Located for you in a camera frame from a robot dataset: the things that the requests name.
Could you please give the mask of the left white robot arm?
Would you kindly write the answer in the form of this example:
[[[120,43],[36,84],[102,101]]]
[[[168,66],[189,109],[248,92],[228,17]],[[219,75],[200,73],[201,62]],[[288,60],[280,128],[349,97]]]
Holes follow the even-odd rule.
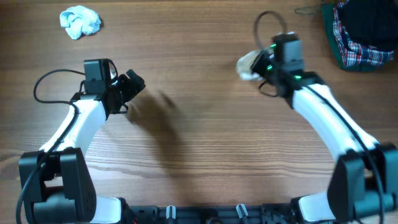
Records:
[[[109,115],[126,114],[146,84],[133,70],[119,74],[108,58],[85,60],[84,69],[57,132],[21,155],[16,223],[137,223],[125,199],[96,194],[85,153]]]

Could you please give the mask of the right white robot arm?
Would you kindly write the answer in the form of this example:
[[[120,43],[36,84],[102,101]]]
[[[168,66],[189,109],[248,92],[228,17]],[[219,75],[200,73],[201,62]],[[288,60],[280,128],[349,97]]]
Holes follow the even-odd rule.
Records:
[[[352,222],[397,210],[397,148],[364,131],[335,100],[326,83],[306,72],[302,42],[293,32],[260,46],[251,65],[321,137],[335,160],[326,191],[296,199],[304,223]]]

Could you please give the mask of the white and beige cloth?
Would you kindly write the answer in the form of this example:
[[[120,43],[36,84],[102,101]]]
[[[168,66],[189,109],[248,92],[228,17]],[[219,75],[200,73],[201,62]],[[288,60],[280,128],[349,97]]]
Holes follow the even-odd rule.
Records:
[[[256,57],[259,55],[259,50],[253,50],[241,57],[236,63],[236,73],[240,79],[244,81],[261,81],[263,78],[256,72],[251,70]]]

